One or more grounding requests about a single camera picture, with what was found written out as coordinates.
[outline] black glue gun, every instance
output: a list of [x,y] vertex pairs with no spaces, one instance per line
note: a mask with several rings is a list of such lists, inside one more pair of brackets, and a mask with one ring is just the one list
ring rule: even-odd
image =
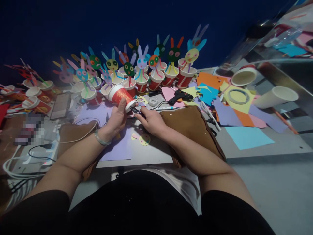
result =
[[170,106],[173,106],[176,103],[176,101],[180,98],[183,98],[184,101],[192,101],[193,96],[191,94],[188,94],[188,93],[183,92],[181,90],[177,90],[177,91],[175,91],[175,96],[173,98],[171,98],[167,103]]

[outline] yellow paper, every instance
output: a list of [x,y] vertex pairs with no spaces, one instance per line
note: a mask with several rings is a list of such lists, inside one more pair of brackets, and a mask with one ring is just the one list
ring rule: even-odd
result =
[[186,93],[188,93],[188,94],[191,94],[191,95],[195,98],[195,97],[197,96],[197,95],[196,95],[196,92],[197,92],[198,90],[196,90],[195,87],[190,87],[190,88],[183,89],[182,91],[183,91],[183,92],[186,92]]
[[189,106],[199,106],[197,103],[193,102],[193,101],[183,101],[186,105],[189,105]]
[[[244,92],[246,92],[248,94],[248,96],[250,97],[250,100],[248,101],[248,103],[246,104],[235,104],[233,102],[231,102],[228,98],[228,92],[230,90],[233,90],[233,89],[237,89],[237,90],[242,90]],[[244,102],[246,100],[245,98],[245,95],[238,92],[238,91],[233,91],[231,93],[231,96],[234,100],[237,100],[239,102]],[[249,113],[249,109],[250,109],[250,105],[254,99],[255,95],[251,94],[248,90],[245,90],[245,89],[242,89],[240,87],[237,87],[237,86],[233,86],[231,85],[229,88],[227,88],[227,90],[225,91],[224,93],[224,97],[223,99],[227,101],[227,103],[229,104],[230,107],[232,107],[233,109],[236,109],[240,112],[243,112],[243,113],[246,113],[248,114]]]

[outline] brown cloth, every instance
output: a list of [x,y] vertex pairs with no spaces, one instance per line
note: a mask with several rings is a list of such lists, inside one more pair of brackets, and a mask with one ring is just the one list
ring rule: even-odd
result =
[[[95,125],[96,120],[91,121],[88,124],[82,124],[82,125],[76,125],[76,124],[70,124],[65,123],[61,126],[59,133],[60,133],[60,142],[68,142],[77,140],[80,138],[83,138],[84,135],[86,135]],[[95,126],[95,128],[92,129],[92,131],[86,136],[90,136],[91,134],[94,134],[96,129],[98,128],[98,125]],[[74,144],[78,143],[78,141],[72,142],[72,143],[60,143],[59,145],[59,152],[58,152],[58,158],[70,147],[72,147]],[[93,163],[91,163],[90,166],[87,167],[87,169],[84,170],[82,173],[83,181],[86,181],[92,170],[97,166],[99,159],[97,158]]]
[[[175,111],[163,111],[160,114],[167,126],[207,148],[223,161],[226,161],[220,145],[198,107],[189,106]],[[178,168],[184,167],[185,164],[175,150],[171,148],[171,151],[174,164]]]

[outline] hand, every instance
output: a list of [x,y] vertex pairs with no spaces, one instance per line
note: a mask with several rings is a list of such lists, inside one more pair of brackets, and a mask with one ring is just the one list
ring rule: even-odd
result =
[[141,107],[140,111],[146,116],[146,119],[144,119],[140,114],[135,114],[135,117],[152,135],[160,137],[160,135],[168,129],[168,126],[165,124],[161,115],[157,111],[148,110],[145,107]]

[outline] pink rabbit face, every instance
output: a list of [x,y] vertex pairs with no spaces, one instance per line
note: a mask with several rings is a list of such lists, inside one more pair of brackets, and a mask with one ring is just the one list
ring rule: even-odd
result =
[[149,49],[149,46],[147,45],[145,50],[144,50],[144,53],[142,54],[141,46],[140,45],[138,46],[139,58],[137,60],[137,66],[140,69],[144,69],[147,66],[147,64],[148,64],[148,62],[146,60],[146,54],[148,53],[148,49]]

